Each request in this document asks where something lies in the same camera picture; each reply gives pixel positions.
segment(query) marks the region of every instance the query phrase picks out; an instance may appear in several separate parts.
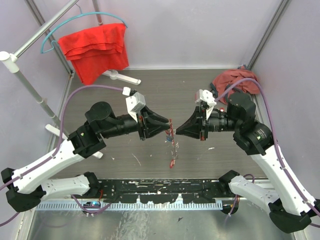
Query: red cloth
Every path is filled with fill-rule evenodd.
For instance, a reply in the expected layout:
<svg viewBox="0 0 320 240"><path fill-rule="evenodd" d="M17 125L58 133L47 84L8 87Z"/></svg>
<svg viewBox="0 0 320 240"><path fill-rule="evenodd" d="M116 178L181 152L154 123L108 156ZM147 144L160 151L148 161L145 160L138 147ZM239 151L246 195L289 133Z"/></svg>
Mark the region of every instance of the red cloth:
<svg viewBox="0 0 320 240"><path fill-rule="evenodd" d="M63 36L58 43L83 84L90 85L107 70L129 66L125 31L123 23L105 24Z"/></svg>
<svg viewBox="0 0 320 240"><path fill-rule="evenodd" d="M238 80L244 78L251 78L255 79L258 82L257 76L249 70L245 69L230 69L221 74L219 74L214 80L213 85L215 86L216 91L218 92L218 96L220 96L228 87L229 85L234 84ZM237 89L243 91L244 93L250 94L259 94L259 88L251 81L244 81L236 86ZM231 94L236 92L234 89L229 91L228 98ZM226 99L223 97L220 101L224 104L227 104Z"/></svg>

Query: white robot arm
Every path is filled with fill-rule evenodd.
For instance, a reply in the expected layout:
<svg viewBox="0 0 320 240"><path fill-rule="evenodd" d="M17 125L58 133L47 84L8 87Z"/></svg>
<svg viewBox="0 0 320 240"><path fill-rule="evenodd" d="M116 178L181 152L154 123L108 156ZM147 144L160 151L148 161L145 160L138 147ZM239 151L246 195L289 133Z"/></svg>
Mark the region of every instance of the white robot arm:
<svg viewBox="0 0 320 240"><path fill-rule="evenodd" d="M214 109L208 116L204 110L211 108L215 100L212 93L200 90L195 96L199 106L187 122L177 128L176 134L204 141L208 138L208 132L234 131L236 144L260 166L275 189L266 190L231 170L219 178L221 191L250 200L265 210L273 223L285 233L306 228L311 223L311 217L316 215L310 205L319 210L320 201L303 187L279 148L285 169L308 201L304 201L298 193L277 157L272 132L255 119L256 105L250 97L245 93L233 93L229 96L227 112Z"/></svg>
<svg viewBox="0 0 320 240"><path fill-rule="evenodd" d="M170 128L167 118L147 108L142 94L127 87L123 94L128 96L128 114L116 117L107 102L97 102L85 113L87 121L58 146L56 155L53 156L56 152L54 149L27 166L20 169L6 168L1 172L4 183L17 178L7 186L9 190L6 192L8 203L17 212L30 210L44 200L70 195L94 197L100 184L92 172L73 178L49 178L103 149L106 146L103 138L138 132L140 139L145 140ZM28 174L23 174L50 156L52 159Z"/></svg>

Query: metal rod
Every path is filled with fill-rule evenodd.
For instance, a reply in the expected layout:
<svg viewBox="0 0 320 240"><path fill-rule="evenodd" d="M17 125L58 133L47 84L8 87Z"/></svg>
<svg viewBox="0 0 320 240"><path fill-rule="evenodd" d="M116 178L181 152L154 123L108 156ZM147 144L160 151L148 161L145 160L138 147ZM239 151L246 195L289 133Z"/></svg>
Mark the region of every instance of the metal rod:
<svg viewBox="0 0 320 240"><path fill-rule="evenodd" d="M79 0L71 0L68 2L65 6L61 8L61 10L54 15L49 21L47 21L45 24L43 24L38 31L17 51L15 51L13 54L19 58L28 48L32 46L45 32L53 25L55 24L70 8L72 8Z"/></svg>
<svg viewBox="0 0 320 240"><path fill-rule="evenodd" d="M53 120L53 122L60 127L60 119L57 115L52 111L52 109L47 105L46 101L39 95L39 93L35 90L35 88L31 85L25 75L19 70L14 73L14 75L20 80L20 82L25 86L25 88L29 91L29 93L34 97L36 102L40 104L42 109L48 114L48 116ZM66 130L63 130L63 133L68 136Z"/></svg>
<svg viewBox="0 0 320 240"><path fill-rule="evenodd" d="M94 11L100 12L98 1L97 1L97 0L92 0L92 3L93 3ZM102 22L102 18L101 18L101 15L100 15L100 14L97 14L97 15L96 15L96 19L98 20L99 26L101 26L102 24L104 24L104 23Z"/></svg>
<svg viewBox="0 0 320 240"><path fill-rule="evenodd" d="M268 39L270 38L271 34L273 33L273 31L276 28L277 23L279 22L281 16L284 14L285 10L287 9L289 3L291 2L291 0L282 0L278 6L278 8L276 9L268 27L266 28L266 31L263 34L263 37L261 38L258 46L255 49L255 52L250 60L250 62L248 63L247 67L248 69L252 69L253 66L255 65L258 57L260 56L263 48L265 47Z"/></svg>
<svg viewBox="0 0 320 240"><path fill-rule="evenodd" d="M42 26L43 24L46 23L44 17L42 16L41 12L39 11L36 3L34 0L24 0L26 5L29 7L34 19L37 21L37 23ZM50 30L48 29L44 34L48 35L50 32ZM53 35L51 35L49 37L50 42L55 41L55 37ZM61 52L60 48L55 47L54 52L56 53L57 57L60 59L61 63L63 64L64 68L66 69L66 71L68 72L69 75L72 74L73 70L70 68L64 54Z"/></svg>

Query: gray wall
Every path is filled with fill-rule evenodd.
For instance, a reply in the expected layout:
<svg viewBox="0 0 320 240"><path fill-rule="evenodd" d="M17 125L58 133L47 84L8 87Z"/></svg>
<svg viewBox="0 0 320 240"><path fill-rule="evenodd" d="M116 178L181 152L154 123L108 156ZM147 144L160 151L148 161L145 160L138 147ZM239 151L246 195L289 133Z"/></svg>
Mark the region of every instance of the gray wall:
<svg viewBox="0 0 320 240"><path fill-rule="evenodd" d="M291 1L253 68L267 95L284 156L316 198L320 198L319 9L319 0ZM318 217L313 220L320 223ZM319 239L319 229L308 227L307 233L310 239Z"/></svg>
<svg viewBox="0 0 320 240"><path fill-rule="evenodd" d="M0 51L14 52L39 28L22 0L2 0L0 3ZM40 54L43 39L38 40L17 61L21 71L37 91L48 98L57 112L67 83L68 74L54 52ZM51 123L44 111L24 89L19 80L0 63L0 171L21 168L45 154ZM8 205L6 190L0 194L0 222L15 212ZM0 238L10 240L16 234L18 218L0 227Z"/></svg>
<svg viewBox="0 0 320 240"><path fill-rule="evenodd" d="M46 19L68 0L36 0ZM123 18L130 68L228 68L252 56L280 0L99 0L100 10ZM83 12L94 11L80 0ZM74 6L59 23L78 15ZM103 16L104 23L118 22ZM97 26L94 15L56 31L56 38Z"/></svg>

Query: wood grain floor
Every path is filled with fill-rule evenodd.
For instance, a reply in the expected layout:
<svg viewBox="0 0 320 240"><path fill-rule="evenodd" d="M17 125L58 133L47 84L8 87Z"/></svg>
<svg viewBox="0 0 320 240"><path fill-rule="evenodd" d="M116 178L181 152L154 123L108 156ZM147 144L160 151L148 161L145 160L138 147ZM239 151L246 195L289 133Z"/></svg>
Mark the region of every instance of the wood grain floor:
<svg viewBox="0 0 320 240"><path fill-rule="evenodd" d="M175 70L126 70L122 73L141 79L139 86L101 76L95 84L137 89L145 96L147 106L166 118L173 127L183 124L195 109L194 94L208 89L209 83L222 69L175 69ZM82 86L77 77L70 92ZM67 107L65 128L72 132L82 125L85 112L99 101L110 103L116 116L126 114L125 96L106 89L85 89L74 96ZM74 164L55 177L69 178L90 171L98 178L219 178L229 170L242 175L250 173L265 177L259 166L233 141L231 132L210 133L207 141L199 141L177 135L178 160L169 168L171 144L166 134L141 141L138 133L106 139L101 159L89 157Z"/></svg>

